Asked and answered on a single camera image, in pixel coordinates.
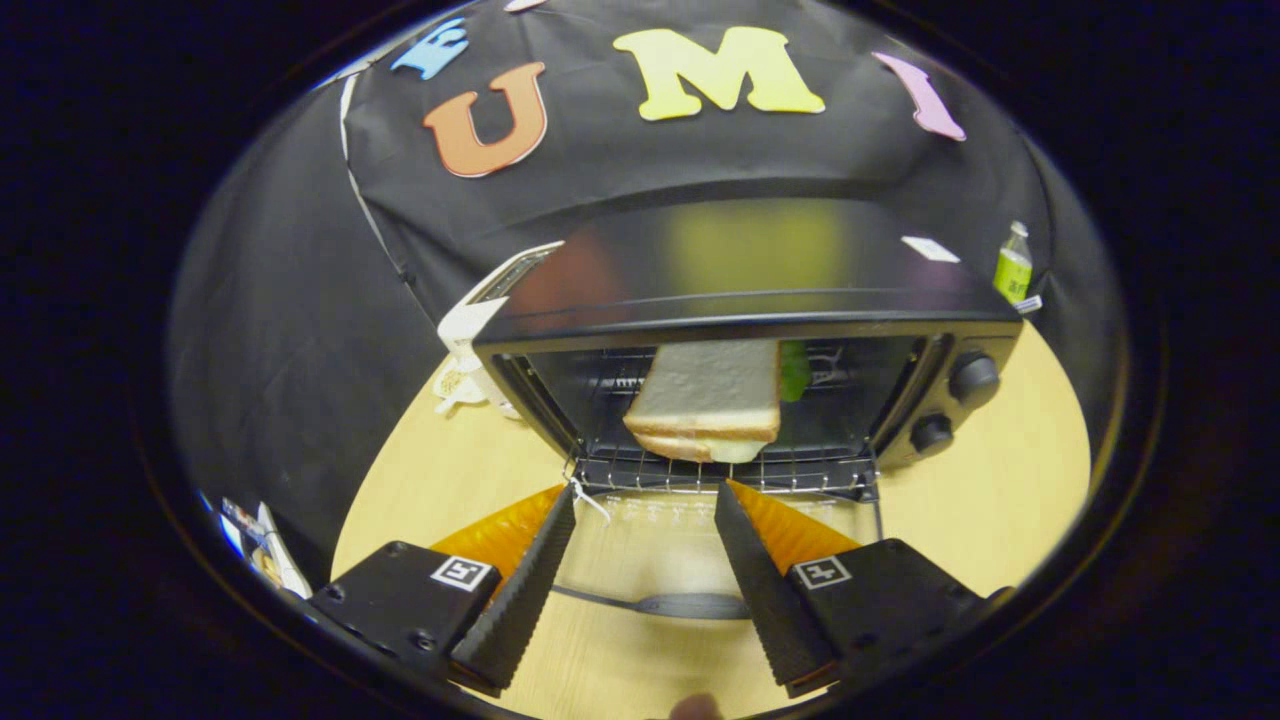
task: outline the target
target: green object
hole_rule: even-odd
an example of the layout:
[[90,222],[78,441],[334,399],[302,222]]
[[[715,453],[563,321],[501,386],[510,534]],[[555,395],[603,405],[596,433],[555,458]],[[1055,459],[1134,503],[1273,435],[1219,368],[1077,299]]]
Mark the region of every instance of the green object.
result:
[[782,400],[795,402],[809,387],[813,373],[809,370],[809,354],[803,340],[782,342]]
[[1032,283],[1032,251],[1027,245],[1027,225],[1014,222],[1009,240],[1000,249],[996,260],[996,279],[992,284],[1009,300],[1018,304],[1027,300],[1027,288]]

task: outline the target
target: yellow letter m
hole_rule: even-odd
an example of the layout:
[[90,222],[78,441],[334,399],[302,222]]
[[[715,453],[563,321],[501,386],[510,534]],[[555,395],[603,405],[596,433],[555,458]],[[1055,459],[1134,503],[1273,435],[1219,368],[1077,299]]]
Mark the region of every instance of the yellow letter m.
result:
[[613,46],[631,53],[644,77],[649,99],[640,104],[646,120],[687,118],[703,101],[685,92],[680,78],[696,87],[721,110],[737,106],[742,79],[751,77],[746,101],[771,113],[820,113],[822,97],[809,92],[786,50],[787,38],[759,27],[724,31],[719,51],[712,53],[671,29],[645,29],[623,35]]

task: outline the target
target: blue letter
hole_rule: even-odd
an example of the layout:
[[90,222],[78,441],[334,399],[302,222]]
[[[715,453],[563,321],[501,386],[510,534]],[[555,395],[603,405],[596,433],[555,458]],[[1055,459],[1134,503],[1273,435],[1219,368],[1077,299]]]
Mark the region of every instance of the blue letter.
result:
[[431,79],[435,73],[444,69],[444,65],[448,65],[467,49],[465,40],[467,31],[458,27],[461,24],[462,18],[457,18],[435,28],[426,37],[419,40],[417,45],[410,47],[408,53],[392,63],[392,69],[408,65],[422,70],[422,79]]

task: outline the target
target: orange letter u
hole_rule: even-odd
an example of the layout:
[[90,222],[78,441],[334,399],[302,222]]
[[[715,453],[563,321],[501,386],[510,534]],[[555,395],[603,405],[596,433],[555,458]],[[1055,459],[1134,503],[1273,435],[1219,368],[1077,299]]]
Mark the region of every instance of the orange letter u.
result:
[[422,118],[422,126],[435,131],[440,161],[451,173],[463,178],[480,178],[513,165],[534,151],[547,135],[547,109],[538,88],[538,76],[547,69],[541,63],[529,63],[493,78],[489,88],[507,95],[515,120],[507,137],[485,145],[476,137],[471,105],[480,97],[463,92]]

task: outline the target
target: plastic bottle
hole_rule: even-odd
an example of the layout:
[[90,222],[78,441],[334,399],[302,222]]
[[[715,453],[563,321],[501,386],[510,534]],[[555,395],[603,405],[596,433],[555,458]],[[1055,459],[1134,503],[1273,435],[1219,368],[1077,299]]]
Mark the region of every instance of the plastic bottle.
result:
[[1027,300],[1027,287],[1032,282],[1032,250],[1027,245],[1027,225],[1014,220],[1009,231],[1009,240],[1000,247],[992,284],[1010,304],[1018,304]]

